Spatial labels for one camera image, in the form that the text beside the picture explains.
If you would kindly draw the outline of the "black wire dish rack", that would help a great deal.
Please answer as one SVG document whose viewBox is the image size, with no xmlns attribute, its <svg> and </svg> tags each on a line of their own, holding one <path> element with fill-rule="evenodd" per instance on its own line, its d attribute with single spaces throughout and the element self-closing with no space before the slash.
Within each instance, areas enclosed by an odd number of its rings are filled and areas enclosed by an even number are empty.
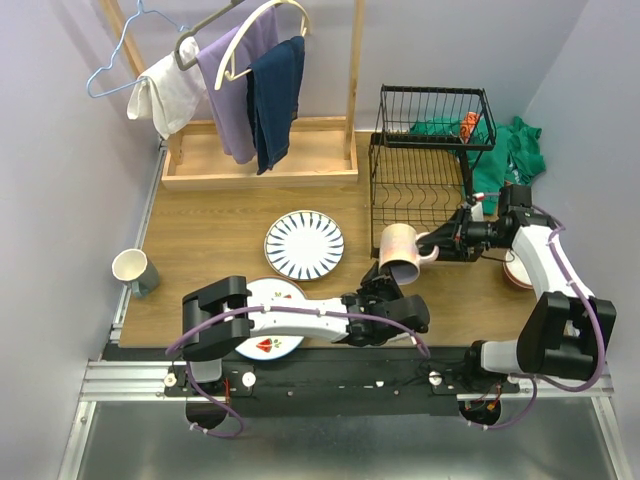
<svg viewBox="0 0 640 480">
<path fill-rule="evenodd" d="M 416 122 L 447 117 L 462 120 L 468 112 L 483 116 L 489 139 L 464 144 L 456 136 L 410 134 Z M 417 231 L 444 224 L 474 193 L 470 151 L 495 146 L 495 121 L 482 88 L 383 85 L 376 127 L 371 134 L 370 244 L 376 257 L 385 227 L 405 223 Z"/>
</svg>

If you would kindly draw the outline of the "white bowl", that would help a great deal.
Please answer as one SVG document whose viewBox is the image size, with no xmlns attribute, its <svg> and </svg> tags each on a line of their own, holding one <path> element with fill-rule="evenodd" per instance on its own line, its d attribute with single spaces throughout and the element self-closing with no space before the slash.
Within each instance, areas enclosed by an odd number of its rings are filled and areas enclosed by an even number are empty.
<svg viewBox="0 0 640 480">
<path fill-rule="evenodd" d="M 521 270 L 521 271 L 526 271 L 526 268 L 522 262 L 522 260 L 520 259 L 520 257 L 511 249 L 507 250 L 505 252 L 505 256 L 504 256 L 504 263 L 503 263 L 503 269 L 504 268 L 509 268 L 513 271 L 516 270 Z"/>
</svg>

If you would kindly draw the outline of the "grey ceramic mug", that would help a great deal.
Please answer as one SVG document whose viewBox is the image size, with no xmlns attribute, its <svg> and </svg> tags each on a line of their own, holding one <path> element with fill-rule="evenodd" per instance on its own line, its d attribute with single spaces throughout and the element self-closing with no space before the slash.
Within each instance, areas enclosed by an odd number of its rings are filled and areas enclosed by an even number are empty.
<svg viewBox="0 0 640 480">
<path fill-rule="evenodd" d="M 131 289 L 136 298 L 144 298 L 160 284 L 160 276 L 155 265 L 140 249 L 126 249 L 112 261 L 113 276 Z"/>
</svg>

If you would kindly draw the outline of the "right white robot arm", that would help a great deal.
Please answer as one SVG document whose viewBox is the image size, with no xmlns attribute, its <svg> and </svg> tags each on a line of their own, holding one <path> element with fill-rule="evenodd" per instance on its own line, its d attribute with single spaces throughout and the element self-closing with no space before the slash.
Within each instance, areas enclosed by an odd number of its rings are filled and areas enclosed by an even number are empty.
<svg viewBox="0 0 640 480">
<path fill-rule="evenodd" d="M 476 194 L 416 242 L 420 254 L 442 261 L 471 262 L 489 249 L 508 249 L 521 260 L 536 297 L 517 339 L 472 344 L 461 382 L 480 392 L 502 374 L 572 393 L 588 390 L 602 375 L 616 309 L 579 279 L 560 243 L 563 225 L 534 206 L 530 187 L 507 185 L 496 196 L 495 220 L 474 215 L 483 198 Z"/>
</svg>

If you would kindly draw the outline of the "pink ceramic mug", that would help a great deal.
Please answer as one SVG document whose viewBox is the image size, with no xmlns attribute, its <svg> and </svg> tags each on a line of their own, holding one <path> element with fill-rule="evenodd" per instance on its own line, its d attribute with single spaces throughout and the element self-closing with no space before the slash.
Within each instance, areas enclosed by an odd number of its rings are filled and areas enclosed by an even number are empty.
<svg viewBox="0 0 640 480">
<path fill-rule="evenodd" d="M 379 268 L 390 273 L 398 285 L 415 282 L 420 276 L 421 268 L 435 262 L 439 256 L 438 246 L 428 246 L 426 254 L 420 252 L 418 241 L 428 235 L 428 232 L 418 233 L 408 224 L 387 226 L 380 239 Z"/>
</svg>

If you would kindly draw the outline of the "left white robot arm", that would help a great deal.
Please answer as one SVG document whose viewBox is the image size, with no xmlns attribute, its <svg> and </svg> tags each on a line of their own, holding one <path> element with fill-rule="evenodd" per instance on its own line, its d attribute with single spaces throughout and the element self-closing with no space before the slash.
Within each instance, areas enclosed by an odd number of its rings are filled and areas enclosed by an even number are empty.
<svg viewBox="0 0 640 480">
<path fill-rule="evenodd" d="M 393 276 L 373 267 L 352 293 L 310 300 L 281 278 L 249 283 L 229 276 L 182 299 L 183 334 L 166 349 L 190 367 L 187 382 L 201 395 L 214 393 L 222 380 L 218 361 L 258 337 L 304 337 L 352 347 L 380 346 L 403 334 L 429 355 L 419 335 L 428 331 L 430 313 L 418 295 L 405 296 Z"/>
</svg>

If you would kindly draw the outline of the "orange bowl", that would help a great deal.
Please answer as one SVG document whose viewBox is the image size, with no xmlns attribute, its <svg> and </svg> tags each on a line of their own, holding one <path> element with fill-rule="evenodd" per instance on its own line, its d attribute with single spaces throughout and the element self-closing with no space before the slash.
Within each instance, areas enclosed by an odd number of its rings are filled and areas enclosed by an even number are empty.
<svg viewBox="0 0 640 480">
<path fill-rule="evenodd" d="M 515 289 L 520 290 L 532 290 L 530 278 L 525 271 L 516 270 L 513 271 L 509 268 L 503 269 L 503 279 L 505 282 Z"/>
</svg>

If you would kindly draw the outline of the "blue striped white plate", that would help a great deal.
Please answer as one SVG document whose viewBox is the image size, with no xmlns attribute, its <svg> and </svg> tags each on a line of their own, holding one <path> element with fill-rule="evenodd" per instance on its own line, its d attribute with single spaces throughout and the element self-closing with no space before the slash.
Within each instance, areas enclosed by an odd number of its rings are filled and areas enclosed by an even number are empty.
<svg viewBox="0 0 640 480">
<path fill-rule="evenodd" d="M 325 277 L 341 261 L 345 240 L 326 214 L 298 210 L 276 220 L 266 233 L 264 253 L 278 274 L 295 281 Z"/>
</svg>

